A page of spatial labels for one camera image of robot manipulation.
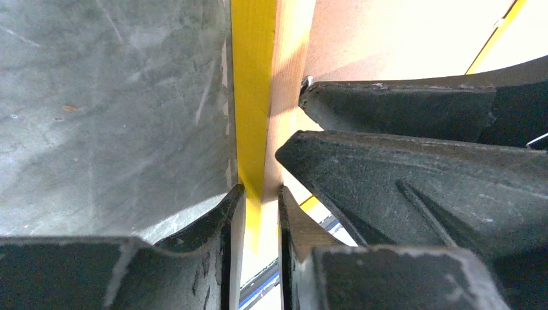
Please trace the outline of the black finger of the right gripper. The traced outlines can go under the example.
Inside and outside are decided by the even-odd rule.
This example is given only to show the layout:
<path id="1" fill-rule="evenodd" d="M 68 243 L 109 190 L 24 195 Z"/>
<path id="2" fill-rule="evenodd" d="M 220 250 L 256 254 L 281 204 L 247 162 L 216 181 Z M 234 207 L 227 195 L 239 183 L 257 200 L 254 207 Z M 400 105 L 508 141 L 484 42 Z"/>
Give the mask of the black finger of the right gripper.
<path id="1" fill-rule="evenodd" d="M 547 133 L 547 58 L 462 76 L 320 81 L 299 107 L 324 130 L 522 148 Z"/>
<path id="2" fill-rule="evenodd" d="M 470 249 L 513 308 L 547 308 L 545 152 L 298 131 L 275 157 L 357 244 Z"/>

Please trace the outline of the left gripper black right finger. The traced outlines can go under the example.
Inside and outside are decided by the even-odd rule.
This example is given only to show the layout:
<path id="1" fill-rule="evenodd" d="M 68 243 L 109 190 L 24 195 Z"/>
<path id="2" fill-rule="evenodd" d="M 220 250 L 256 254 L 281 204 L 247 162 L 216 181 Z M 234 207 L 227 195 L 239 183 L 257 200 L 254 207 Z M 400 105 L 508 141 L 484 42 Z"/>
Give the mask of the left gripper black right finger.
<path id="1" fill-rule="evenodd" d="M 283 309 L 507 309 L 466 249 L 342 243 L 279 188 Z"/>

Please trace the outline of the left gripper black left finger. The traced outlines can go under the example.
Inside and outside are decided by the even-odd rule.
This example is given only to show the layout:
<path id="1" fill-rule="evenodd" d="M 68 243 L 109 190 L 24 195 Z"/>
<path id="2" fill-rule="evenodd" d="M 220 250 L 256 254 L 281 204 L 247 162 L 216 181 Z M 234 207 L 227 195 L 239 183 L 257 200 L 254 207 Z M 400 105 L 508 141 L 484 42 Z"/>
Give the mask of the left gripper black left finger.
<path id="1" fill-rule="evenodd" d="M 236 309 L 246 193 L 150 244 L 133 236 L 1 239 L 2 309 Z"/>

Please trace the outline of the brown cardboard backing board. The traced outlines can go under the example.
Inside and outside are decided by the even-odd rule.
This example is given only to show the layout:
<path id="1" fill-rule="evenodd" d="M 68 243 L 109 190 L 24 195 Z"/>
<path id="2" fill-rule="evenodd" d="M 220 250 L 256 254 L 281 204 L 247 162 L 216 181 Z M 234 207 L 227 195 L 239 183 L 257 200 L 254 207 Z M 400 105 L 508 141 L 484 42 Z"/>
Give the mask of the brown cardboard backing board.
<path id="1" fill-rule="evenodd" d="M 389 81 L 473 72 L 514 1 L 317 1 L 304 75 Z"/>

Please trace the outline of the yellow wooden picture frame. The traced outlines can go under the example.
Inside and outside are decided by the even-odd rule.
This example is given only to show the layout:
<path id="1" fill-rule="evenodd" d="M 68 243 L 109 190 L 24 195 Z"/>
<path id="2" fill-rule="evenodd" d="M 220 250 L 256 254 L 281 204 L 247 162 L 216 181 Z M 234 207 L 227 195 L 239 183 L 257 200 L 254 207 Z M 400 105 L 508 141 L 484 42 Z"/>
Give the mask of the yellow wooden picture frame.
<path id="1" fill-rule="evenodd" d="M 474 70 L 497 65 L 490 54 L 523 6 L 516 4 L 482 53 Z M 295 129 L 315 129 L 297 110 L 300 79 L 317 1 L 233 1 L 231 3 L 238 176 L 246 186 L 247 219 L 242 279 L 247 281 L 277 255 L 275 187 L 288 182 L 306 210 L 315 200 L 275 163 L 275 149 Z"/>

